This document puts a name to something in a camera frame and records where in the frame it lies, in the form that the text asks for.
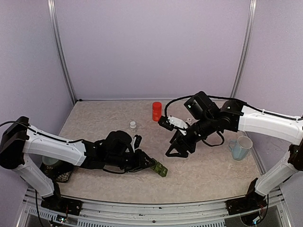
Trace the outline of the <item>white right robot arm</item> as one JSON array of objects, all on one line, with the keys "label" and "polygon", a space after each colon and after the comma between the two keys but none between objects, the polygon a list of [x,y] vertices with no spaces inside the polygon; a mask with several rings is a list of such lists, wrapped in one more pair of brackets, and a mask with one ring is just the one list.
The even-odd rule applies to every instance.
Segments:
[{"label": "white right robot arm", "polygon": [[205,142],[213,133],[219,136],[227,131],[254,132],[290,142],[289,150],[283,158],[263,176],[250,183],[242,206],[252,210],[261,198],[303,169],[303,119],[255,108],[246,102],[225,97],[225,103],[218,107],[214,97],[200,91],[186,96],[185,108],[196,120],[189,125],[183,120],[165,113],[158,124],[169,131],[176,129],[166,152],[168,157],[187,158],[196,150],[196,143]]}]

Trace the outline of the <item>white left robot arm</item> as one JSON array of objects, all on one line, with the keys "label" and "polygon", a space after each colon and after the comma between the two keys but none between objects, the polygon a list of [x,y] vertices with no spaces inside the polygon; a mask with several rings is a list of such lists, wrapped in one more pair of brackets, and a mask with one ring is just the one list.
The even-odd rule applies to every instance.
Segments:
[{"label": "white left robot arm", "polygon": [[21,116],[10,125],[0,142],[0,165],[19,174],[56,210],[66,206],[54,180],[47,177],[31,160],[30,154],[57,159],[84,169],[118,167],[121,174],[135,173],[156,165],[156,161],[139,149],[141,136],[132,138],[124,131],[112,131],[105,139],[90,142],[68,140],[43,132]]}]

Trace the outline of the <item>small white pill bottle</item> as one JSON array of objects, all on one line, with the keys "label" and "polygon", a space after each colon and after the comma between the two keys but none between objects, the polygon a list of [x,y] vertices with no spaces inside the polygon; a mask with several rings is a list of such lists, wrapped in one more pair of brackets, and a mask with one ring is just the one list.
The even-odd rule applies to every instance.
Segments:
[{"label": "small white pill bottle", "polygon": [[130,129],[131,131],[136,131],[137,130],[137,125],[135,121],[130,122]]}]

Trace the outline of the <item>green pill organizer box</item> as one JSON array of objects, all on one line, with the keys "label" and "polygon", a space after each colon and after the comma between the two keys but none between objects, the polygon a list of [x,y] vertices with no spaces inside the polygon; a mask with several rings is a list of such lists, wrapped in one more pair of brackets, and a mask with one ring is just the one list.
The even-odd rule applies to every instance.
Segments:
[{"label": "green pill organizer box", "polygon": [[168,173],[168,169],[158,161],[156,161],[156,164],[152,167],[152,170],[161,177],[166,177]]}]

